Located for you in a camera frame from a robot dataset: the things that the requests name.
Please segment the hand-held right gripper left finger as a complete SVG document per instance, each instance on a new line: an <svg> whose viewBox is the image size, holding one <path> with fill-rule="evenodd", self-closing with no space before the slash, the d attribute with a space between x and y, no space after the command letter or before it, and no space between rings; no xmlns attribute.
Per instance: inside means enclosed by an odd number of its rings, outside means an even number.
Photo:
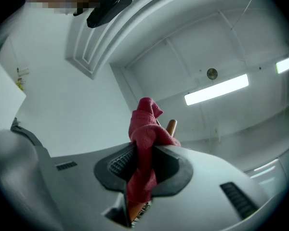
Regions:
<svg viewBox="0 0 289 231"><path fill-rule="evenodd" d="M46 155L46 182L65 231L131 231L126 184L137 149L125 143L84 154Z"/></svg>

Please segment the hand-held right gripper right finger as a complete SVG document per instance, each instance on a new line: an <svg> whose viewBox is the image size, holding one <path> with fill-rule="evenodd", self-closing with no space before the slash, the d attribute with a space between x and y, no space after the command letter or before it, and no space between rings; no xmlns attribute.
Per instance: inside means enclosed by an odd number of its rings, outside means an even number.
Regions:
<svg viewBox="0 0 289 231"><path fill-rule="evenodd" d="M178 172L161 183L168 191L184 177L190 181L170 196L152 196L137 231L254 231L266 220L268 196L249 176L227 161L177 146L156 150L177 159Z"/></svg>

